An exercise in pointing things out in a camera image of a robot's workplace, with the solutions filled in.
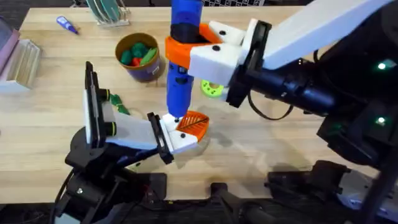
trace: orange clip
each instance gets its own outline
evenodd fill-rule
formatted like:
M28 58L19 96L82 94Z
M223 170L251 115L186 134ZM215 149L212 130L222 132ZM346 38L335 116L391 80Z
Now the orange clip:
M171 36L166 37L165 48L167 59L181 67L189 69L191 61L190 52L193 47L222 43L217 35L209 28L208 24L201 23L199 25L199 33L210 43L183 44L174 40Z

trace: wood grain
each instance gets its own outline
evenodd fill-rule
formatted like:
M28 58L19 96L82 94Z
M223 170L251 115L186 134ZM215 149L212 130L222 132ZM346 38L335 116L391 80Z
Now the wood grain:
M246 29L250 18L277 24L299 7L206 7L203 22L216 20ZM164 55L169 33L170 8L131 8L131 25L101 29L86 8L31 9L21 27L43 49L43 56L28 93L0 96L0 203L50 202L70 167L64 164L72 136L83 124L82 89L85 62L91 61L102 88L119 94L134 116L165 114L165 77L138 83L118 64L114 48L118 40L134 32L153 35ZM63 15L79 28L80 35L63 30L55 19ZM253 94L258 107L280 116L287 105ZM326 159L360 169L340 158L315 134L322 119L294 110L279 122L266 121L250 109L240 109L203 96L195 80L192 110L210 117L210 129L201 146L178 155L165 166L155 156L142 163L139 172L166 172L167 198L208 196L212 182L226 182L239 197L267 197L263 187L272 170L310 169Z

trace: black clamp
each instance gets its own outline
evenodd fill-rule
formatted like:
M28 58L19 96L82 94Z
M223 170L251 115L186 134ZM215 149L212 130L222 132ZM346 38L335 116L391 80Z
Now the black clamp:
M152 125L152 129L154 130L159 156L165 164L170 164L174 160L174 156L170 153L169 147L167 146L166 138L164 136L162 127L160 126L159 115L155 115L152 112L147 114L147 117Z

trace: cup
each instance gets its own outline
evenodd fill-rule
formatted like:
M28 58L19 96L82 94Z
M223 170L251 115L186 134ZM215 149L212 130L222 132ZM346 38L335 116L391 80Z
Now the cup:
M140 66L129 66L120 62L122 53L125 50L130 50L131 47L141 42L145 44L149 49L156 47L157 51L155 56L145 65ZM129 72L129 74L139 82L150 82L159 77L160 70L160 55L159 46L153 36L144 33L135 33L123 37L116 46L115 49L116 58L119 63Z

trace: blue cylinder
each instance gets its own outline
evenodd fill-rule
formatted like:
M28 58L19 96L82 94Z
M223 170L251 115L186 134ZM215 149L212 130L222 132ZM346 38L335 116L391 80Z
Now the blue cylinder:
M202 7L201 0L172 0L172 24L185 22L199 27Z
M201 0L172 0L171 36L181 43L193 43L199 34L199 24L203 3ZM191 103L193 77L187 74L188 69L173 62L169 63L167 74L167 107L169 113L176 117L184 116Z
M191 103L193 77L187 75L187 69L172 62L167 74L167 107L169 113L180 118L184 116Z

